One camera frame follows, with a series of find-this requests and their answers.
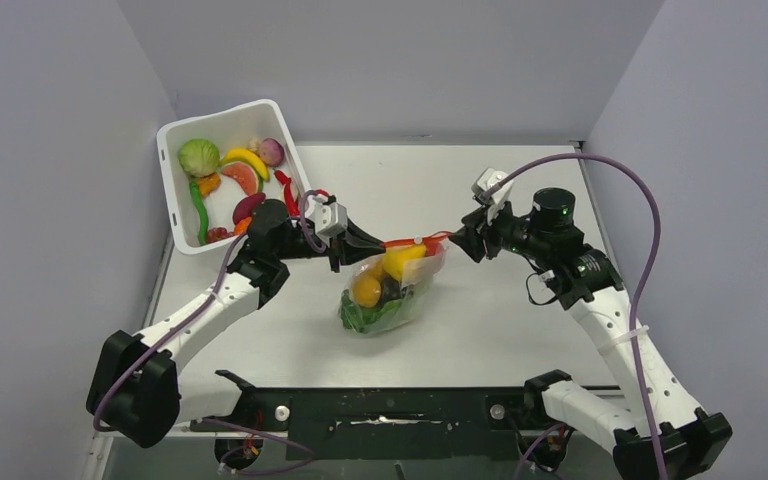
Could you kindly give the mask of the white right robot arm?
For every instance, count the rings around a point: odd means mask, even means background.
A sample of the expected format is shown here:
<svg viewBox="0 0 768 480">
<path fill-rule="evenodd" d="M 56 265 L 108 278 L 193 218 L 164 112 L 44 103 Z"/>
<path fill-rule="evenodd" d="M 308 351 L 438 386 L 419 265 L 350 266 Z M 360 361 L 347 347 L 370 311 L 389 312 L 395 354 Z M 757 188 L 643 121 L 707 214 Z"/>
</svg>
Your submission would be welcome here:
<svg viewBox="0 0 768 480">
<path fill-rule="evenodd" d="M 531 211 L 482 205 L 450 236 L 475 262 L 501 251 L 525 258 L 562 309 L 583 329 L 628 407 L 591 393 L 561 371 L 525 382 L 524 417 L 564 423 L 612 456 L 624 479 L 688 479 L 709 470 L 733 429 L 682 386 L 631 312 L 623 280 L 606 254 L 573 221 L 575 196 L 561 188 L 535 193 Z"/>
</svg>

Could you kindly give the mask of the red tomato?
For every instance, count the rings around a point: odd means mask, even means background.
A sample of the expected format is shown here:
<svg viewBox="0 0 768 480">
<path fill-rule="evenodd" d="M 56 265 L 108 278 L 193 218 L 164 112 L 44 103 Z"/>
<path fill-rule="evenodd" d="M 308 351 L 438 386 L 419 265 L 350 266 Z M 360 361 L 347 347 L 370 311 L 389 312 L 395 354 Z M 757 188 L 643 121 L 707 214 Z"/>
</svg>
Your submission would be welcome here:
<svg viewBox="0 0 768 480">
<path fill-rule="evenodd" d="M 436 257 L 439 255 L 443 255 L 446 251 L 445 246 L 445 237 L 441 238 L 431 238 L 423 242 L 423 245 L 425 246 L 425 254 L 424 256 L 426 258 L 428 257 Z"/>
</svg>

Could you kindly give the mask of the clear orange zip bag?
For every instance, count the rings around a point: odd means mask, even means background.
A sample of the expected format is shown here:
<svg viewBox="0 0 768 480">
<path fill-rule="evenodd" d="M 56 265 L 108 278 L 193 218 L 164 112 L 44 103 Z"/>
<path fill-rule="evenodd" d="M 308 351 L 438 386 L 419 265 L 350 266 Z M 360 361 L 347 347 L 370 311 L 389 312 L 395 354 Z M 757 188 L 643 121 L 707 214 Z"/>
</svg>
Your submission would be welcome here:
<svg viewBox="0 0 768 480">
<path fill-rule="evenodd" d="M 377 335 L 417 320 L 425 296 L 442 270 L 449 231 L 387 241 L 385 251 L 361 262 L 337 308 L 342 327 Z"/>
</svg>

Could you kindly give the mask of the yellow lemon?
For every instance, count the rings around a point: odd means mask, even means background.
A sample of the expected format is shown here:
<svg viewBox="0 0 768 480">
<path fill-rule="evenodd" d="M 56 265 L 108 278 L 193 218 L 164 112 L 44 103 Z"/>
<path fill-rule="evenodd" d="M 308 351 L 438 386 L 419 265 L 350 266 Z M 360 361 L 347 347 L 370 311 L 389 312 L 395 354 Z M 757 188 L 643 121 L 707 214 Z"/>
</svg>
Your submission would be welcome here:
<svg viewBox="0 0 768 480">
<path fill-rule="evenodd" d="M 381 296 L 381 282 L 374 275 L 361 274 L 354 280 L 351 287 L 351 297 L 357 305 L 373 308 L 379 303 Z"/>
</svg>

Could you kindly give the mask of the green lettuce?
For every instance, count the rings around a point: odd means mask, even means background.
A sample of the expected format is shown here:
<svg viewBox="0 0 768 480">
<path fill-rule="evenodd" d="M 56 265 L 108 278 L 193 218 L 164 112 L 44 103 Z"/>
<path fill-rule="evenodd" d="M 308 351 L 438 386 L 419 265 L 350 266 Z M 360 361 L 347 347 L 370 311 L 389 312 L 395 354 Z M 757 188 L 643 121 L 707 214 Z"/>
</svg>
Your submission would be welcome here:
<svg viewBox="0 0 768 480">
<path fill-rule="evenodd" d="M 377 335 L 414 321 L 418 311 L 419 299 L 413 295 L 367 308 L 356 304 L 350 292 L 344 290 L 337 313 L 344 329 L 362 335 Z"/>
</svg>

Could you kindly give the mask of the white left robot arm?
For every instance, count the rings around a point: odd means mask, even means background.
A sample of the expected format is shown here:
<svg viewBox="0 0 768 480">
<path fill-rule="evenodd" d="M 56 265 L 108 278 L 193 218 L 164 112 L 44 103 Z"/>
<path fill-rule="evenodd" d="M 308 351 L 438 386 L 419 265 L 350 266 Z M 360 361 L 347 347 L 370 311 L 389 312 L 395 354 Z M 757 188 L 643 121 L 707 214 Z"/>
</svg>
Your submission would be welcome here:
<svg viewBox="0 0 768 480">
<path fill-rule="evenodd" d="M 165 319 L 104 342 L 86 401 L 99 432 L 118 432 L 143 448 L 184 422 L 227 417 L 246 390 L 219 370 L 202 380 L 179 379 L 184 367 L 236 321 L 276 297 L 289 278 L 287 261 L 324 257 L 332 271 L 379 255 L 381 240 L 357 227 L 330 196 L 315 217 L 295 218 L 279 200 L 254 208 L 232 241 L 214 282 Z"/>
</svg>

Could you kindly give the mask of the yellow pear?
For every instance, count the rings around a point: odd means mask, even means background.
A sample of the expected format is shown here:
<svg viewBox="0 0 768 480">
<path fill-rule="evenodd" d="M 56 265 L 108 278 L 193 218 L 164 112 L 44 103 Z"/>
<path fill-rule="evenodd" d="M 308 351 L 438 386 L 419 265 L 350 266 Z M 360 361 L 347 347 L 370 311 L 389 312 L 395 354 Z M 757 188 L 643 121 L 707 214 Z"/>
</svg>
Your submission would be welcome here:
<svg viewBox="0 0 768 480">
<path fill-rule="evenodd" d="M 407 270 L 407 264 L 424 258 L 426 251 L 427 247 L 424 244 L 390 248 L 381 260 L 383 271 L 394 280 L 401 282 Z"/>
</svg>

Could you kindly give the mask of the dark plum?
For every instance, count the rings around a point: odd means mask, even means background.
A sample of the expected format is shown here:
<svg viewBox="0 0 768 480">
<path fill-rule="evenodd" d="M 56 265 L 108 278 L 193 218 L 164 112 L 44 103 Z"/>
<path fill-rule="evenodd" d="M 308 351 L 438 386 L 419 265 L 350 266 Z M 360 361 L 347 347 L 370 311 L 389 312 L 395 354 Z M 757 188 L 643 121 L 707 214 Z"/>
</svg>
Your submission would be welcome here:
<svg viewBox="0 0 768 480">
<path fill-rule="evenodd" d="M 381 295 L 379 303 L 384 305 L 390 301 L 399 300 L 403 297 L 401 283 L 393 277 L 386 275 L 380 282 Z"/>
</svg>

